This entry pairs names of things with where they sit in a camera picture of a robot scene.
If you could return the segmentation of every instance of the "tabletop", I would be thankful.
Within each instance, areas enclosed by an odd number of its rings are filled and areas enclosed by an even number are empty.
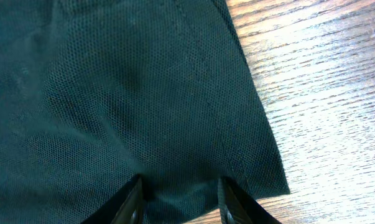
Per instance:
[[[291,189],[258,202],[282,223],[375,223],[375,0],[227,3]]]

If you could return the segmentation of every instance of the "fabric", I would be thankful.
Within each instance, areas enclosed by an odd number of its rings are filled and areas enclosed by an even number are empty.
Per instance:
[[[289,192],[226,3],[0,0],[0,223],[80,223],[136,174],[146,223],[219,176]]]

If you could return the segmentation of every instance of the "folded fabric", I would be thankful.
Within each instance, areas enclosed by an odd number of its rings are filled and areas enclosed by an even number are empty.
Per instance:
[[[0,223],[79,223],[140,174],[146,223],[218,177],[289,192],[221,0],[0,1]]]

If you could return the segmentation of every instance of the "garment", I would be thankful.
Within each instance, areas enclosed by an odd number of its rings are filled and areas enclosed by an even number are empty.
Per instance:
[[[146,223],[219,176],[289,192],[226,3],[0,1],[0,223],[80,223],[136,174]]]

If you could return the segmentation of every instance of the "cloth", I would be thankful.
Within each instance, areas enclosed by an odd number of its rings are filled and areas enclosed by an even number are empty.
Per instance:
[[[136,174],[146,223],[219,176],[289,192],[226,3],[0,0],[0,223],[80,223]]]

